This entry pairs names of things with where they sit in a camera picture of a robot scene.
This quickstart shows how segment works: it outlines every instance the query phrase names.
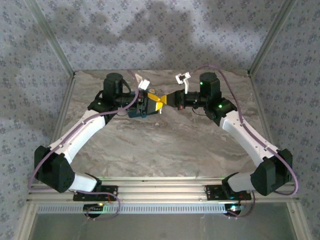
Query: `mounting plate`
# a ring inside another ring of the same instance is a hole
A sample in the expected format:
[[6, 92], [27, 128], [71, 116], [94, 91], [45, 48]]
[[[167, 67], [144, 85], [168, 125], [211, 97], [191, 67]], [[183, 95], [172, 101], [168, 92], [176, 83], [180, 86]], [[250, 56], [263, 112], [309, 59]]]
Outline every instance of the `mounting plate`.
[[[116, 196], [118, 196], [118, 186], [115, 185], [102, 185], [101, 190], [99, 192], [104, 192], [104, 193], [111, 193]], [[113, 196], [106, 195], [106, 194], [84, 194], [84, 193], [74, 193], [73, 195], [73, 201], [75, 202], [106, 202], [106, 201], [112, 201], [115, 202], [116, 199]]]
[[251, 200], [251, 194], [246, 191], [235, 192], [231, 197], [227, 197], [222, 189], [222, 185], [206, 185], [204, 187], [206, 194], [206, 199], [208, 201], [218, 201], [218, 200]]

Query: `floral wallpaper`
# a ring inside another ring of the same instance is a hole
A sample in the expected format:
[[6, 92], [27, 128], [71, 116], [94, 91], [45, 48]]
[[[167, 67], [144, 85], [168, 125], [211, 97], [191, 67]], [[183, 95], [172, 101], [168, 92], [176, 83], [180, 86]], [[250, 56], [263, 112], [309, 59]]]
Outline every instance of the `floral wallpaper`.
[[12, 239], [34, 150], [50, 142], [69, 76], [23, 0], [0, 4], [0, 239]]
[[247, 70], [282, 0], [38, 0], [73, 70]]
[[297, 1], [255, 76], [274, 140], [292, 150], [299, 194], [320, 240], [320, 2]]

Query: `marble tabletop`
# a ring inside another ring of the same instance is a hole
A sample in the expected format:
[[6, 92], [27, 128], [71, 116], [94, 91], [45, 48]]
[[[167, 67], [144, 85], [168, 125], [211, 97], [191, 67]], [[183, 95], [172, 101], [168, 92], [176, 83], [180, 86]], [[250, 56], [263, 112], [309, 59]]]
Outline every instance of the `marble tabletop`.
[[[189, 80], [189, 90], [199, 91], [199, 70]], [[134, 89], [127, 71], [78, 71], [64, 120], [62, 133], [84, 114], [96, 94], [103, 89], [108, 73], [117, 72]], [[162, 96], [183, 87], [177, 84], [179, 70], [137, 70], [150, 79], [150, 87]], [[250, 79], [224, 71], [242, 107], [245, 119], [262, 135], [263, 128], [254, 100]], [[221, 82], [222, 96], [232, 96]], [[195, 110], [204, 114], [203, 109]], [[253, 171], [255, 166], [244, 149], [206, 116], [191, 108], [176, 110], [170, 106], [162, 114], [146, 118], [115, 116], [78, 152], [72, 164], [76, 172], [97, 177], [224, 177], [234, 172]]]

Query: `purple cable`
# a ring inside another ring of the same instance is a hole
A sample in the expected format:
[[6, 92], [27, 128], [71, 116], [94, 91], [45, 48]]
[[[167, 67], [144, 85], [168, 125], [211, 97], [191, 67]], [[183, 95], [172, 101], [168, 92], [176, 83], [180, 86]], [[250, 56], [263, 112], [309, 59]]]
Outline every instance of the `purple cable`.
[[96, 194], [103, 194], [103, 195], [109, 195], [111, 197], [114, 197], [116, 199], [116, 201], [118, 202], [118, 209], [116, 210], [115, 214], [113, 214], [112, 216], [106, 216], [106, 217], [99, 217], [99, 218], [91, 218], [89, 217], [88, 213], [90, 212], [90, 210], [92, 208], [95, 208], [94, 206], [93, 207], [89, 207], [89, 209], [86, 211], [86, 216], [88, 217], [89, 220], [93, 220], [93, 221], [101, 221], [101, 220], [111, 220], [111, 219], [114, 219], [120, 212], [121, 210], [121, 201], [120, 199], [110, 193], [110, 192], [104, 192], [104, 191], [97, 191], [97, 192], [92, 192], [92, 191], [77, 191], [78, 193], [81, 193], [81, 194], [90, 194], [90, 195], [96, 195]]
[[206, 68], [206, 67], [209, 67], [209, 68], [213, 68], [215, 70], [217, 70], [221, 76], [223, 77], [227, 87], [229, 88], [229, 91], [235, 101], [235, 104], [238, 108], [238, 112], [239, 112], [239, 118], [240, 118], [240, 122], [242, 124], [242, 126], [244, 127], [244, 129], [246, 130], [246, 132], [257, 142], [259, 143], [264, 149], [267, 149], [270, 153], [272, 153], [273, 155], [275, 155], [282, 163], [283, 165], [289, 170], [290, 174], [292, 175], [293, 177], [293, 180], [294, 180], [294, 190], [290, 193], [283, 193], [283, 192], [278, 192], [278, 191], [274, 191], [275, 193], [277, 194], [280, 194], [280, 195], [284, 195], [284, 196], [292, 196], [292, 195], [295, 195], [297, 192], [298, 192], [298, 188], [299, 188], [299, 183], [298, 183], [298, 179], [297, 179], [297, 176], [296, 174], [294, 173], [293, 169], [289, 166], [289, 164], [275, 151], [273, 151], [271, 148], [269, 148], [266, 144], [264, 144], [264, 142], [262, 142], [259, 138], [256, 137], [256, 135], [254, 135], [250, 130], [249, 128], [246, 126], [246, 124], [244, 123], [244, 118], [243, 118], [243, 114], [242, 114], [242, 110], [241, 110], [241, 107], [240, 107], [240, 104], [236, 98], [236, 95], [234, 93], [234, 91], [232, 90], [231, 86], [229, 85], [229, 82], [226, 78], [226, 76], [224, 75], [224, 73], [221, 71], [220, 67], [216, 66], [216, 65], [212, 65], [212, 64], [209, 64], [209, 65], [203, 65], [203, 66], [200, 66], [198, 67], [196, 70], [190, 72], [190, 75], [193, 74], [194, 72], [198, 71], [199, 69], [203, 69], [203, 68]]
[[134, 80], [135, 80], [135, 83], [136, 83], [136, 88], [135, 88], [135, 96], [132, 100], [132, 102], [130, 102], [127, 106], [125, 106], [124, 108], [120, 108], [118, 110], [114, 110], [114, 111], [107, 111], [107, 112], [101, 112], [101, 113], [97, 113], [95, 115], [92, 115], [88, 118], [86, 118], [82, 123], [80, 123], [79, 125], [77, 125], [66, 137], [65, 139], [63, 139], [61, 141], [61, 143], [56, 146], [54, 149], [52, 149], [40, 162], [39, 164], [34, 168], [34, 171], [32, 172], [30, 178], [29, 178], [29, 181], [28, 181], [28, 189], [29, 190], [36, 190], [36, 191], [42, 191], [42, 190], [49, 190], [51, 189], [50, 187], [42, 187], [42, 188], [32, 188], [32, 182], [37, 174], [37, 172], [39, 171], [39, 169], [41, 168], [41, 166], [44, 164], [44, 162], [55, 152], [57, 151], [59, 148], [60, 148], [60, 145], [63, 145], [65, 144], [83, 125], [85, 125], [86, 123], [88, 123], [90, 120], [94, 119], [94, 118], [97, 118], [99, 116], [104, 116], [104, 115], [109, 115], [109, 114], [117, 114], [121, 111], [124, 111], [128, 108], [130, 108], [134, 103], [135, 101], [137, 100], [138, 98], [138, 95], [139, 95], [139, 83], [138, 83], [138, 80], [136, 78], [136, 75], [133, 71], [131, 70], [127, 70], [128, 73], [130, 75], [133, 76]]

